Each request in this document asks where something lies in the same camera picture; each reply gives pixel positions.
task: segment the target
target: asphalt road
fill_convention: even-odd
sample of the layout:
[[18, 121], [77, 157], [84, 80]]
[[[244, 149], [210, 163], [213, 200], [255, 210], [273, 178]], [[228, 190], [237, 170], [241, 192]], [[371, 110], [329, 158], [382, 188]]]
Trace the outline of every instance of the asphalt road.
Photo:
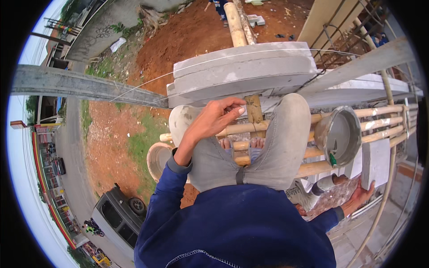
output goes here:
[[[84, 163], [83, 146], [80, 137], [79, 104], [77, 98], [67, 98], [66, 125], [55, 134], [57, 155], [64, 159], [66, 174], [61, 176], [61, 183], [66, 193], [66, 200], [76, 221], [80, 226], [91, 218], [92, 210], [97, 203], [95, 194], [88, 183], [88, 175]], [[87, 235], [89, 240], [122, 268], [134, 267], [132, 260], [127, 258], [106, 237]]]

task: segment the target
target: navy blue long-sleeve shirt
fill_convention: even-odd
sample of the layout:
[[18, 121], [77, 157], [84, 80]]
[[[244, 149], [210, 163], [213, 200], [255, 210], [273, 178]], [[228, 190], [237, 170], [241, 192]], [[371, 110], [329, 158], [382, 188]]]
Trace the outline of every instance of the navy blue long-sleeve shirt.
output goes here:
[[284, 191], [262, 185], [223, 186], [180, 209], [189, 168], [171, 158], [151, 197], [134, 249], [142, 267], [335, 267], [326, 232], [340, 207], [306, 222]]

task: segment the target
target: white plastic bag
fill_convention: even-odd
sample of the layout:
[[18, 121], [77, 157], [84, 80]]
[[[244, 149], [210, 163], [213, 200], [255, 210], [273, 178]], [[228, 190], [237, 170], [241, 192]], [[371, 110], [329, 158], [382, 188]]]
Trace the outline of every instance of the white plastic bag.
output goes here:
[[127, 42], [127, 40], [123, 37], [119, 38], [119, 40], [114, 43], [111, 47], [110, 50], [112, 51], [112, 53], [115, 53], [118, 48], [120, 48], [123, 44], [125, 44]]

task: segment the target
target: car roof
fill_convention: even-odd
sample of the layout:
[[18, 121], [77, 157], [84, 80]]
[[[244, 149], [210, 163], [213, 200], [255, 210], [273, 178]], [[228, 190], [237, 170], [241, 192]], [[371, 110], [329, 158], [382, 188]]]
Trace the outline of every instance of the car roof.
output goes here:
[[130, 247], [128, 243], [125, 242], [123, 238], [110, 226], [110, 224], [105, 220], [97, 208], [94, 208], [91, 217], [98, 227], [100, 227], [101, 231], [104, 232], [104, 237], [113, 242], [116, 247], [125, 254], [125, 256], [129, 257], [131, 260], [134, 260], [133, 248]]

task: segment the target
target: cement bucket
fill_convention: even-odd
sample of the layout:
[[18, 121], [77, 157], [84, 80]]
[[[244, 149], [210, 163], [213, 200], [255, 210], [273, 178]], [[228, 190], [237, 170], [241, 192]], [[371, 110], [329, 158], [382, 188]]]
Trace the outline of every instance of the cement bucket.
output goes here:
[[160, 181], [162, 171], [164, 170], [168, 159], [171, 157], [172, 151], [173, 148], [163, 142], [157, 142], [149, 148], [146, 161], [149, 173], [156, 183]]
[[339, 106], [332, 114], [320, 121], [314, 129], [314, 140], [332, 166], [330, 154], [336, 159], [336, 167], [350, 164], [362, 145], [360, 122], [349, 106]]

